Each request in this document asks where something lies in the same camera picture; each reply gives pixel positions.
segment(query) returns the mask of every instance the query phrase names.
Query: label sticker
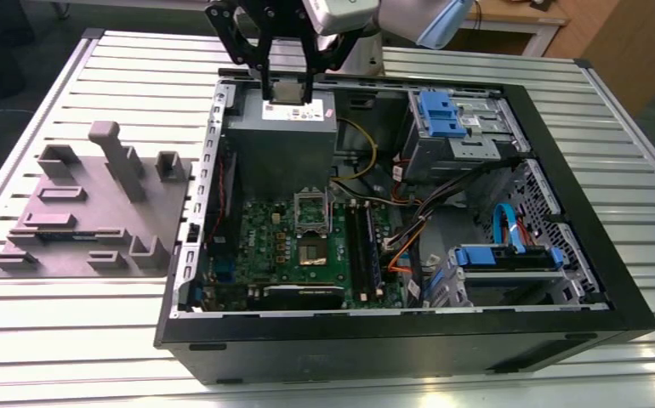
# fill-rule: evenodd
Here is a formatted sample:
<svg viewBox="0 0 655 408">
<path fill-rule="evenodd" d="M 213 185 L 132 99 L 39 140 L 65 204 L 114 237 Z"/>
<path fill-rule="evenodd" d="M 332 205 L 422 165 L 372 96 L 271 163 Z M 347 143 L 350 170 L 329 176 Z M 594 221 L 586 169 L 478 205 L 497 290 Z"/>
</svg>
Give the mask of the label sticker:
<svg viewBox="0 0 655 408">
<path fill-rule="evenodd" d="M 410 283 L 407 284 L 407 292 L 410 292 L 415 298 L 419 298 L 419 286 L 412 279 L 410 279 Z"/>
<path fill-rule="evenodd" d="M 481 122 L 474 116 L 460 116 L 460 123 L 463 126 L 481 126 Z"/>
<path fill-rule="evenodd" d="M 434 253 L 431 253 L 430 257 L 427 258 L 427 262 L 424 262 L 424 266 L 432 267 L 436 264 L 439 264 L 439 256 L 436 256 Z"/>
<path fill-rule="evenodd" d="M 264 121 L 323 122 L 324 105 L 321 99 L 312 99 L 312 102 L 303 106 L 272 105 L 264 100 L 261 118 Z"/>
<path fill-rule="evenodd" d="M 392 166 L 392 180 L 402 181 L 402 167 Z"/>
</svg>

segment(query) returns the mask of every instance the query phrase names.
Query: floor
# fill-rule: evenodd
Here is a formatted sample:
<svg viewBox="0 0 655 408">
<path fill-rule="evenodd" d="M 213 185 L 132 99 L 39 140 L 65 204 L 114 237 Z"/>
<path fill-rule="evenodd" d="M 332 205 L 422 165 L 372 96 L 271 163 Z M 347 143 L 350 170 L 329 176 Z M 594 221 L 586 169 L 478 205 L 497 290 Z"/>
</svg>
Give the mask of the floor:
<svg viewBox="0 0 655 408">
<path fill-rule="evenodd" d="M 0 109 L 34 111 L 88 27 L 174 34 L 211 34 L 204 17 L 189 11 L 72 5 L 70 18 L 55 19 L 49 4 L 23 2 L 37 41 L 13 52 L 26 77 L 26 90 L 0 100 Z M 26 113 L 0 113 L 0 167 L 26 126 Z M 637 118 L 655 144 L 655 100 Z"/>
</svg>

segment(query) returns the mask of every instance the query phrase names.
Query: slotted aluminum surface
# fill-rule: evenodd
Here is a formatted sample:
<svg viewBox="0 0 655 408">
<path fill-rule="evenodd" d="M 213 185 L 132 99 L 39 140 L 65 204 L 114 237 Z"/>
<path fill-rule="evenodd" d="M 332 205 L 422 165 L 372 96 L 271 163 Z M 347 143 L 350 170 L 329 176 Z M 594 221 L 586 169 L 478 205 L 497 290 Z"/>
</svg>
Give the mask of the slotted aluminum surface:
<svg viewBox="0 0 655 408">
<path fill-rule="evenodd" d="M 299 47 L 279 42 L 273 55 L 275 70 L 300 69 Z M 384 64 L 392 76 L 526 87 L 655 310 L 655 151 L 591 71 L 558 59 L 398 48 Z M 100 154 L 88 123 L 113 120 L 141 157 L 176 150 L 194 159 L 225 66 L 215 38 L 109 31 L 81 41 L 0 173 L 0 250 L 42 146 Z M 162 288 L 162 279 L 0 280 L 0 403 L 655 406 L 655 333 L 531 375 L 204 388 L 152 347 Z"/>
</svg>

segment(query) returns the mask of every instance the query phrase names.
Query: chip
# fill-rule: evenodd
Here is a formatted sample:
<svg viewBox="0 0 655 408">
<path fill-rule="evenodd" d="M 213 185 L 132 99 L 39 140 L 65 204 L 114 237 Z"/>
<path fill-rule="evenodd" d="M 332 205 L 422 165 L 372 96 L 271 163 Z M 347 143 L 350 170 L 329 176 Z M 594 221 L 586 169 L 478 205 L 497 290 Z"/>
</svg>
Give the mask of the chip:
<svg viewBox="0 0 655 408">
<path fill-rule="evenodd" d="M 324 238 L 301 238 L 296 242 L 299 265 L 321 266 L 327 264 L 328 242 Z"/>
</svg>

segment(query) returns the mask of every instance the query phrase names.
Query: yellow wire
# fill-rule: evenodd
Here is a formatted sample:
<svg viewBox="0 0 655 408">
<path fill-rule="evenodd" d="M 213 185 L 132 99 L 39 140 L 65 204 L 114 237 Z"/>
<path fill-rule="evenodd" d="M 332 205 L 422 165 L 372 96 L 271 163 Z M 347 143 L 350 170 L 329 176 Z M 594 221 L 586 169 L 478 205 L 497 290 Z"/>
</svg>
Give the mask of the yellow wire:
<svg viewBox="0 0 655 408">
<path fill-rule="evenodd" d="M 367 167 L 364 167 L 364 170 L 362 170 L 359 173 L 354 173 L 350 176 L 343 176 L 343 177 L 332 177 L 332 180 L 352 180 L 356 177 L 362 176 L 364 173 L 367 173 L 372 167 L 374 163 L 376 162 L 376 143 L 374 143 L 372 136 L 367 133 L 367 131 L 356 125 L 350 119 L 344 119 L 343 117 L 336 118 L 336 121 L 347 122 L 364 136 L 364 139 L 367 139 L 367 142 L 370 142 L 370 147 L 372 148 L 372 159 L 370 159 L 370 164 L 367 164 Z"/>
</svg>

